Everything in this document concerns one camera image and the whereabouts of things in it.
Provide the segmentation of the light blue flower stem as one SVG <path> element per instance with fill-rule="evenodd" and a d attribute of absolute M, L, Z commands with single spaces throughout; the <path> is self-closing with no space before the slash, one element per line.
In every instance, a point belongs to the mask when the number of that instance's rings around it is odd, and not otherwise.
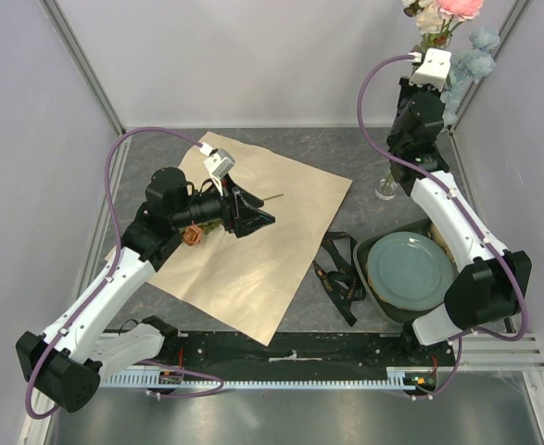
<path fill-rule="evenodd" d="M 452 55 L 449 77 L 440 96 L 444 104 L 442 119 L 447 127 L 457 121 L 462 97 L 470 84 L 479 83 L 496 67 L 491 53 L 500 44 L 499 33 L 492 28 L 482 27 L 473 30 L 469 40 L 471 49 Z"/>

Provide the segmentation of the black ribbon gold lettering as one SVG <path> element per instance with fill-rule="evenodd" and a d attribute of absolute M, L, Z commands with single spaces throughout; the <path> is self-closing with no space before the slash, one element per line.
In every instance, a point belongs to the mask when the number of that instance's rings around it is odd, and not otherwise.
<path fill-rule="evenodd" d="M 340 240 L 348 241 L 348 257 L 342 256 L 335 245 L 335 241 Z M 352 303 L 366 298 L 366 291 L 354 262 L 356 245 L 357 241 L 350 234 L 328 231 L 323 236 L 321 247 L 330 255 L 335 270 L 327 272 L 317 261 L 312 262 L 313 270 L 325 293 L 349 326 L 354 326 L 358 321 L 351 311 Z"/>

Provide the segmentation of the pink peony flower stem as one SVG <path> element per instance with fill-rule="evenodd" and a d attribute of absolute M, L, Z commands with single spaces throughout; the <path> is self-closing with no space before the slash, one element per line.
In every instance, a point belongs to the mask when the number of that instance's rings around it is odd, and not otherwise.
<path fill-rule="evenodd" d="M 477 0 L 434 0 L 443 19 L 440 33 L 421 35 L 418 49 L 426 52 L 429 48 L 446 49 L 453 33 L 465 22 L 475 19 L 484 2 Z"/>

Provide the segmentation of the orange wrapping paper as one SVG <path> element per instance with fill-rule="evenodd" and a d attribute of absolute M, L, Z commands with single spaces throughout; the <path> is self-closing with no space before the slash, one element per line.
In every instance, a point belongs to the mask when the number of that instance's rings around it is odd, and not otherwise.
<path fill-rule="evenodd" d="M 148 283 L 267 346 L 351 181 L 216 133 L 201 140 L 234 157 L 232 179 L 264 199 L 275 222 L 241 238 L 218 228 L 181 245 Z"/>

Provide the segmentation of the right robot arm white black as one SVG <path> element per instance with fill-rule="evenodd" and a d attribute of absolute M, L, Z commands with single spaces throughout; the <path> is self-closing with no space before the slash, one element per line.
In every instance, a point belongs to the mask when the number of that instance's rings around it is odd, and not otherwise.
<path fill-rule="evenodd" d="M 438 90 L 408 77 L 399 86 L 396 117 L 386 139 L 390 170 L 438 230 L 459 272 L 443 302 L 412 322 L 413 333 L 399 342 L 400 356 L 421 364 L 432 355 L 433 344 L 472 331 L 486 333 L 487 324 L 514 315 L 521 317 L 519 331 L 510 337 L 517 341 L 528 327 L 525 294 L 532 262 L 486 228 L 440 155 L 436 138 L 444 106 Z"/>

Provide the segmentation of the cream white rose stem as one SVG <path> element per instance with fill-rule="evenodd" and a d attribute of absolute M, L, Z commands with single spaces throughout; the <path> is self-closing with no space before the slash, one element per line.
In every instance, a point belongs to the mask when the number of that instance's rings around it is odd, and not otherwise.
<path fill-rule="evenodd" d="M 443 19 L 434 0 L 403 0 L 402 5 L 404 14 L 415 19 L 421 35 L 441 32 Z"/>

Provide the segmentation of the orange rose flower stem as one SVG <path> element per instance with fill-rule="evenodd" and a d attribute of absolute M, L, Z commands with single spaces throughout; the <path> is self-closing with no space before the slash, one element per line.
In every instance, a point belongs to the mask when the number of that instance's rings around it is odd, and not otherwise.
<path fill-rule="evenodd" d="M 183 230 L 183 235 L 182 235 L 183 242 L 187 245 L 198 244 L 201 241 L 201 239 L 206 235 L 205 226 L 210 227 L 212 224 L 218 227 L 219 225 L 221 225 L 221 222 L 216 221 L 216 222 L 211 222 L 207 224 L 190 225 L 189 227 L 179 229 L 179 230 Z"/>

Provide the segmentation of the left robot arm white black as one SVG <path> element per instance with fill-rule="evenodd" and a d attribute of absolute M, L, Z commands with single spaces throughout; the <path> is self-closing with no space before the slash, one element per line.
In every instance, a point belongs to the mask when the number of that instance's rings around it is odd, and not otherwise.
<path fill-rule="evenodd" d="M 151 316 L 104 345 L 97 340 L 133 293 L 164 265 L 192 225 L 220 221 L 237 238 L 275 222 L 262 199 L 229 175 L 210 177 L 196 190 L 173 167 L 156 171 L 133 222 L 103 271 L 66 312 L 41 334 L 16 343 L 27 390 L 38 390 L 69 413 L 79 411 L 99 384 L 132 364 L 168 364 L 178 354 L 176 328 Z"/>

